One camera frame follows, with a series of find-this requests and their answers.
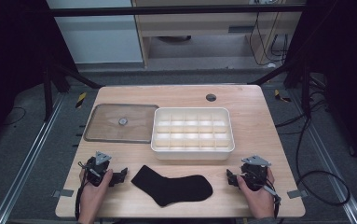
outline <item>gray floor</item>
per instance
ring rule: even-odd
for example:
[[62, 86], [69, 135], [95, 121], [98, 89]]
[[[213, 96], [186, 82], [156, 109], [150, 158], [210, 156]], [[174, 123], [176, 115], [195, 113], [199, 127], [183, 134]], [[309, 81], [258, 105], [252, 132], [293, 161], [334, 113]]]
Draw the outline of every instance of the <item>gray floor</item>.
[[[155, 38], [152, 43], [149, 65], [145, 69], [84, 75], [104, 85], [234, 84], [254, 81], [270, 71], [266, 65], [259, 66], [254, 62], [242, 37], [193, 36], [187, 42], [166, 42], [165, 39]], [[278, 76], [262, 88], [276, 124], [301, 113], [297, 106], [299, 88], [286, 91], [281, 85], [282, 80], [283, 75]], [[39, 154], [35, 155], [36, 160], [23, 182], [20, 195], [13, 198], [14, 206], [8, 211], [8, 220], [11, 222], [73, 221], [56, 217], [54, 210], [58, 199], [51, 195], [54, 190], [62, 189], [76, 153], [79, 135], [83, 132], [83, 125], [87, 122], [97, 91], [74, 80], [70, 82], [72, 88], [69, 93], [54, 95], [55, 99], [62, 100], [60, 112], [48, 131], [48, 138], [42, 143]], [[274, 96], [276, 89], [281, 91], [282, 96], [290, 97], [294, 101], [287, 103], [277, 100]], [[76, 100], [83, 91], [88, 94], [87, 98], [82, 107], [76, 109]], [[322, 98], [321, 95], [314, 95], [313, 104]], [[17, 183], [16, 174], [21, 171], [23, 162], [26, 161], [26, 156], [44, 124], [42, 86], [22, 92], [18, 95], [15, 106], [17, 108], [12, 110], [7, 118], [7, 125], [2, 126], [0, 132], [0, 204], [12, 183]], [[278, 129], [282, 146], [295, 176], [295, 154], [299, 134], [292, 133], [299, 132], [303, 124], [304, 119], [301, 119]], [[283, 223], [357, 223], [357, 220], [351, 219], [357, 217], [357, 158], [350, 156], [348, 148], [333, 116], [327, 110], [327, 104], [320, 105], [317, 110], [314, 109], [311, 126], [306, 129], [300, 148], [300, 171], [303, 174], [314, 169], [337, 171], [335, 174], [342, 176], [346, 181], [353, 197], [349, 204], [337, 207], [322, 203], [310, 194], [303, 199], [307, 213], [301, 218], [285, 219]], [[323, 198], [333, 202], [338, 199], [340, 187], [334, 178], [316, 175], [306, 182]], [[223, 223], [229, 220], [202, 221]], [[183, 220], [182, 223], [189, 223], [189, 220]]]

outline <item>aluminum rail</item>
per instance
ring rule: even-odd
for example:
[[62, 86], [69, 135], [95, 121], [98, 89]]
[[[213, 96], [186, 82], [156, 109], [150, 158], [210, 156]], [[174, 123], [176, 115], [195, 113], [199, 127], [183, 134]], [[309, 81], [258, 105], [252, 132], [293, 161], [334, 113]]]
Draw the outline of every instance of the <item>aluminum rail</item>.
[[[300, 105], [300, 96], [295, 91], [289, 91], [289, 92], [293, 96], [292, 99], [297, 107], [297, 110], [300, 113], [303, 113], [303, 109], [301, 108], [301, 105]], [[325, 169], [325, 171], [330, 172], [334, 175], [337, 175], [341, 179], [344, 179], [342, 177], [342, 174], [338, 170], [337, 166], [333, 162], [332, 158], [330, 157], [329, 153], [327, 152], [327, 148], [323, 144], [322, 138], [320, 137], [317, 129], [315, 128], [315, 126], [312, 123], [309, 124], [308, 132], [309, 132], [312, 144], [314, 145], [315, 151], [317, 152], [317, 154], [321, 160], [321, 163], [323, 164], [323, 168]], [[341, 182], [337, 181], [333, 177], [330, 177], [329, 180], [332, 184], [332, 187], [335, 190], [335, 193], [336, 193], [338, 199], [341, 202], [343, 200], [345, 200], [347, 191], [346, 191], [344, 185]], [[357, 202], [354, 199], [352, 194], [350, 196], [350, 200], [346, 204], [343, 205], [343, 208], [347, 214], [347, 217], [350, 219], [350, 222], [352, 224], [357, 224]]]
[[200, 14], [200, 13], [242, 13], [242, 12], [299, 12], [319, 10], [327, 4], [308, 6], [306, 4], [281, 5], [219, 5], [219, 6], [174, 6], [174, 7], [98, 7], [98, 8], [52, 8], [50, 10], [27, 10], [28, 15], [53, 17], [124, 16], [157, 14]]
[[13, 209], [16, 201], [21, 194], [21, 190], [26, 183], [26, 180], [31, 173], [33, 166], [35, 164], [36, 158], [38, 157], [45, 141], [47, 140], [48, 134], [53, 126], [54, 121], [57, 118], [57, 115], [60, 112], [60, 108], [62, 107], [62, 101], [64, 98], [64, 94], [59, 93], [56, 99], [56, 103], [54, 105], [54, 112], [52, 113], [49, 120], [45, 121], [41, 127], [41, 130], [38, 133], [38, 136], [35, 138], [32, 147], [30, 148], [29, 153], [27, 154], [26, 159], [21, 166], [18, 174], [16, 175], [15, 180], [13, 181], [6, 197], [0, 204], [0, 224], [6, 223], [7, 219], [10, 215], [10, 212]]

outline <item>clear plastic tray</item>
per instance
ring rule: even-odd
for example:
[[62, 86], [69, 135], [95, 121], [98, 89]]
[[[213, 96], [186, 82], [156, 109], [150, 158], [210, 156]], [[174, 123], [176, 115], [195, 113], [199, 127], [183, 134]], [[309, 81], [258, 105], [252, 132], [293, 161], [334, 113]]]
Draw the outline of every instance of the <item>clear plastic tray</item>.
[[225, 160], [234, 149], [229, 113], [214, 107], [159, 108], [151, 148], [160, 160]]

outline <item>human hand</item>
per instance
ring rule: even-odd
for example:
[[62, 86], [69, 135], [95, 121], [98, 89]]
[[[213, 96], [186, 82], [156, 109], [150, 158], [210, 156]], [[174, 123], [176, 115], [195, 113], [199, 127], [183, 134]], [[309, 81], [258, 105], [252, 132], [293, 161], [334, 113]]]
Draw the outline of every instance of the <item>human hand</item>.
[[[274, 176], [270, 168], [268, 168], [268, 180], [274, 184]], [[255, 218], [274, 217], [274, 198], [268, 191], [263, 188], [252, 191], [240, 175], [237, 175], [237, 182]]]
[[[79, 178], [83, 179], [84, 170], [81, 171]], [[103, 199], [109, 187], [109, 182], [112, 179], [113, 170], [108, 170], [103, 181], [99, 187], [93, 186], [91, 183], [87, 183], [83, 188], [80, 198], [80, 213], [78, 222], [82, 224], [94, 223], [97, 213], [102, 206]]]

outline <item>black cable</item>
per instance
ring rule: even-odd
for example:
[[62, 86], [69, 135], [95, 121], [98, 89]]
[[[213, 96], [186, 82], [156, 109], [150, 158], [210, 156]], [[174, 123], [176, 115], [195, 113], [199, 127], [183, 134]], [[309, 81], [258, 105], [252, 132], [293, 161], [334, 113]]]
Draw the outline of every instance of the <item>black cable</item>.
[[85, 180], [87, 179], [87, 175], [88, 175], [88, 166], [82, 164], [82, 162], [80, 161], [78, 163], [78, 165], [80, 167], [82, 167], [82, 169], [85, 169], [85, 172], [83, 174], [83, 178], [80, 184], [80, 187], [78, 189], [78, 192], [76, 193], [76, 210], [75, 210], [75, 215], [76, 215], [76, 220], [79, 220], [79, 215], [80, 215], [80, 198], [82, 196], [82, 192], [83, 192], [83, 188], [88, 184], [88, 182], [85, 183]]
[[[317, 102], [316, 104], [312, 105], [312, 106], [311, 106], [311, 112], [317, 111], [318, 109], [317, 109], [317, 110], [313, 110], [313, 109], [314, 109], [316, 106], [323, 104], [324, 102], [325, 102], [325, 100], [321, 100], [321, 101]], [[300, 114], [299, 116], [294, 117], [294, 118], [292, 118], [292, 119], [288, 119], [288, 120], [284, 121], [283, 123], [276, 124], [275, 127], [276, 127], [276, 128], [280, 128], [280, 127], [283, 127], [283, 126], [286, 126], [286, 125], [295, 123], [296, 121], [300, 120], [300, 119], [303, 118], [303, 117], [305, 117], [305, 114], [304, 114], [304, 113], [303, 113], [303, 114]]]
[[10, 122], [10, 123], [4, 123], [3, 125], [15, 124], [15, 123], [21, 121], [21, 120], [24, 118], [24, 116], [26, 116], [26, 114], [27, 114], [26, 110], [25, 110], [23, 107], [15, 106], [15, 107], [12, 108], [12, 110], [13, 110], [13, 109], [21, 109], [21, 110], [23, 111], [23, 114], [21, 115], [20, 118], [18, 118], [18, 119], [16, 119], [16, 120], [12, 121], [12, 122]]
[[[257, 60], [256, 60], [256, 57], [254, 55], [254, 49], [252, 47], [252, 36], [253, 36], [253, 33], [254, 33], [254, 30], [255, 28], [257, 28], [257, 32], [259, 34], [259, 39], [260, 39], [260, 42], [262, 44], [262, 49], [263, 49], [263, 53], [265, 54], [266, 58], [269, 60], [268, 63], [259, 63]], [[263, 43], [263, 39], [262, 39], [262, 36], [260, 35], [260, 30], [259, 30], [259, 12], [256, 13], [256, 20], [254, 21], [254, 28], [253, 28], [253, 31], [251, 32], [251, 35], [250, 35], [250, 48], [251, 48], [251, 51], [254, 55], [254, 61], [257, 63], [257, 65], [267, 65], [269, 63], [275, 63], [277, 62], [278, 60], [272, 60], [268, 57], [268, 54], [266, 53], [266, 48], [265, 48], [265, 44]]]
[[[350, 189], [349, 187], [346, 185], [346, 183], [337, 175], [334, 175], [330, 172], [327, 171], [323, 171], [323, 170], [314, 170], [314, 171], [310, 171], [305, 173], [304, 175], [302, 175], [300, 173], [299, 170], [299, 163], [298, 163], [298, 156], [299, 156], [299, 149], [300, 149], [300, 145], [303, 139], [303, 135], [305, 132], [305, 127], [308, 125], [308, 123], [310, 122], [310, 118], [306, 118], [305, 121], [305, 125], [303, 126], [302, 132], [299, 136], [299, 141], [297, 143], [297, 148], [296, 148], [296, 154], [295, 154], [295, 166], [296, 166], [296, 172], [298, 175], [298, 180], [296, 181], [296, 184], [299, 185], [300, 183], [306, 188], [306, 190], [308, 190], [316, 199], [320, 200], [323, 203], [329, 204], [329, 205], [333, 205], [333, 206], [341, 206], [346, 204], [349, 200], [350, 200]], [[311, 188], [309, 188], [309, 186], [303, 181], [306, 177], [310, 176], [310, 175], [314, 175], [314, 174], [325, 174], [325, 175], [331, 175], [332, 177], [336, 178], [338, 181], [340, 181], [344, 187], [347, 190], [347, 197], [343, 202], [339, 202], [339, 203], [335, 203], [335, 202], [330, 202], [325, 200], [324, 198], [322, 198], [321, 196], [319, 196], [318, 194], [316, 194]]]

